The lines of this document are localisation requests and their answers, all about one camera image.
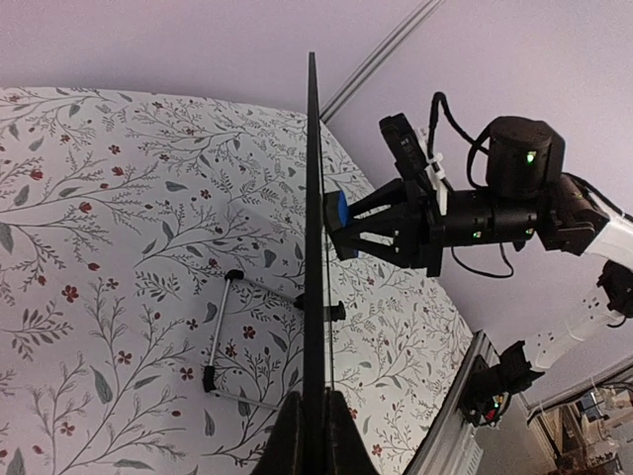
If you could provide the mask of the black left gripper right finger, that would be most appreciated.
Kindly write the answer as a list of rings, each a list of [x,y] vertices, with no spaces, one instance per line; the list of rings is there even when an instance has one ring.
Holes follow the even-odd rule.
[[[377,475],[342,393],[325,392],[325,473]]]

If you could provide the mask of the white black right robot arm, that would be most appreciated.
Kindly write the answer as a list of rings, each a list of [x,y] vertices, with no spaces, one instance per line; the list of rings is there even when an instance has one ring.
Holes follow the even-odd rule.
[[[514,116],[490,122],[470,154],[488,158],[486,182],[450,189],[432,139],[407,118],[382,120],[381,133],[399,177],[354,204],[342,192],[323,197],[323,220],[337,256],[362,253],[400,268],[441,271],[445,249],[482,244],[544,248],[605,260],[583,301],[548,331],[502,355],[539,376],[604,328],[632,316],[632,219],[580,177],[562,169],[565,143],[547,123]]]

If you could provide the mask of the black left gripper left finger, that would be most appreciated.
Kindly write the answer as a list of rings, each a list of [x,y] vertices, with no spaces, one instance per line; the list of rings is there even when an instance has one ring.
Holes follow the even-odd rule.
[[[264,452],[252,475],[300,475],[303,473],[303,400],[290,393],[278,413]]]

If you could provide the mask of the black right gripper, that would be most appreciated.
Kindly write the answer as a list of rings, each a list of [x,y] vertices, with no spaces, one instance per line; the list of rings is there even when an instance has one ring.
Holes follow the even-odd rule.
[[[489,189],[461,190],[448,197],[445,214],[434,197],[412,180],[393,179],[348,207],[346,227],[330,230],[340,260],[372,255],[400,268],[440,274],[443,250],[495,243],[523,246],[536,234],[538,204],[513,201]],[[381,230],[367,220],[395,221]]]

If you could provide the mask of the white whiteboard black frame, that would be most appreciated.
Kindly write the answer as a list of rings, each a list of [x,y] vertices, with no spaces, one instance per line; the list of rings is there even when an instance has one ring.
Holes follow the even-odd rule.
[[[317,59],[308,56],[306,151],[306,226],[304,295],[305,444],[303,472],[324,474],[325,451],[325,348],[322,264],[321,136],[317,89]]]

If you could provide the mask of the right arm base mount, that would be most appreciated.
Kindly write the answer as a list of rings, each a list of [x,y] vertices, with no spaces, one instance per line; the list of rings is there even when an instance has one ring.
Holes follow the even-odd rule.
[[[473,427],[495,426],[507,411],[512,397],[544,375],[543,371],[532,369],[524,346],[524,340],[514,343],[494,365],[488,365],[481,355],[476,357],[458,405]]]

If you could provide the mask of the blue whiteboard eraser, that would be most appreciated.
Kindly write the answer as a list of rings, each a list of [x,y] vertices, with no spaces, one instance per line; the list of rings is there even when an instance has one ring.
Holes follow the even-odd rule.
[[[327,192],[323,195],[323,223],[339,260],[356,258],[358,251],[343,245],[334,234],[346,228],[349,209],[342,191]]]

